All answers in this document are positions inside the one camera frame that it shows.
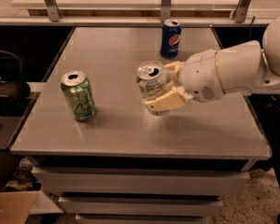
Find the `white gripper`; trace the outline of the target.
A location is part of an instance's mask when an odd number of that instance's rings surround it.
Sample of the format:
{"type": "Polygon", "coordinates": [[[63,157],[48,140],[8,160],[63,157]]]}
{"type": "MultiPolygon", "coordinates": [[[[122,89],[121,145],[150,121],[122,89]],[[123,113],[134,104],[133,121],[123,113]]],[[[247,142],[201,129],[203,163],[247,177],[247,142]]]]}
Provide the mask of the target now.
{"type": "Polygon", "coordinates": [[[205,103],[224,97],[219,77],[217,52],[209,49],[190,56],[185,63],[175,61],[164,66],[168,77],[182,87],[172,87],[164,95],[144,100],[144,107],[151,112],[180,108],[188,100],[205,103]]]}

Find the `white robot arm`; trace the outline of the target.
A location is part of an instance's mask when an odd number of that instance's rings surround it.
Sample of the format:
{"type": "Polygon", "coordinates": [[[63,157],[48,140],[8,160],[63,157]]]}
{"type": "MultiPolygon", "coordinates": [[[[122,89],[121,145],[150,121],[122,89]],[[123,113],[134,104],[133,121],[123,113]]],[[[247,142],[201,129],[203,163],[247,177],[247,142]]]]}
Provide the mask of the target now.
{"type": "Polygon", "coordinates": [[[266,28],[262,41],[227,49],[209,49],[184,62],[165,66],[169,85],[164,93],[142,100],[151,112],[177,109],[190,99],[205,103],[227,93],[280,94],[280,16],[266,28]]]}

